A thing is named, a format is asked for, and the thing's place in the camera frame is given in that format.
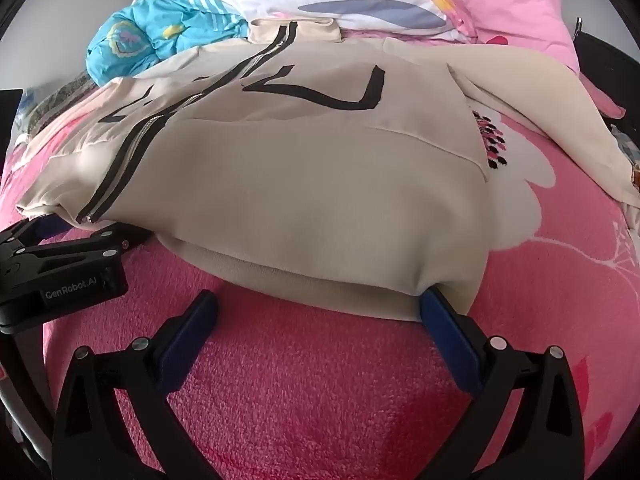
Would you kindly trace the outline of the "beige zip-up hoodie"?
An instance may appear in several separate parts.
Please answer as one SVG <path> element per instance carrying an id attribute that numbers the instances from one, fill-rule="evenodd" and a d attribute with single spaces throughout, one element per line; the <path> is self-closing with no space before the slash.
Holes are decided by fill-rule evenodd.
<path id="1" fill-rule="evenodd" d="M 586 89 L 518 47 L 238 40 L 108 84 L 17 202 L 150 230 L 228 282 L 413 321 L 437 286 L 470 310 L 496 238 L 491 139 L 474 110 L 536 127 L 614 200 L 632 168 Z"/>

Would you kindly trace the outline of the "pink fleece bed blanket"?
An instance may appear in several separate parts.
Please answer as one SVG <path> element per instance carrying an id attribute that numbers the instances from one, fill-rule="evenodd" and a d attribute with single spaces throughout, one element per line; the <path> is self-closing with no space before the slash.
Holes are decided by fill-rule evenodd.
<path id="1" fill-rule="evenodd" d="M 270 44 L 279 29 L 265 40 Z M 199 48 L 194 47 L 184 52 Z M 105 87 L 9 152 L 1 222 Z M 637 206 L 614 200 L 536 127 L 474 110 L 496 176 L 494 244 L 470 310 L 514 349 L 565 352 L 585 436 L 585 471 L 606 460 L 639 406 Z M 167 401 L 224 479 L 412 479 L 470 404 L 418 316 L 372 318 L 273 297 L 218 278 L 157 234 L 126 252 L 128 292 L 43 326 L 43 367 L 58 403 L 75 351 L 122 351 L 183 314 L 203 290 L 218 318 L 186 381 Z"/>

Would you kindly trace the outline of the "blue cartoon pillow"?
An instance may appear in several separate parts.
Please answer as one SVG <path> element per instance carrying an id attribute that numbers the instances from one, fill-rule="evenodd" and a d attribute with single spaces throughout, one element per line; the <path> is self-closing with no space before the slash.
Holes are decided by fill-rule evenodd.
<path id="1" fill-rule="evenodd" d="M 112 14 L 93 36 L 86 70 L 104 86 L 193 47 L 247 36 L 247 20 L 222 0 L 136 0 Z"/>

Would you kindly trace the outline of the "black bedside furniture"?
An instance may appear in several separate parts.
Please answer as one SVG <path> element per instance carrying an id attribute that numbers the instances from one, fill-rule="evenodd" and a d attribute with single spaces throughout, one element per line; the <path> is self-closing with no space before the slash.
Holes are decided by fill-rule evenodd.
<path id="1" fill-rule="evenodd" d="M 579 78 L 600 113 L 612 120 L 628 120 L 639 128 L 639 62 L 612 44 L 584 31 L 576 18 L 574 47 Z"/>

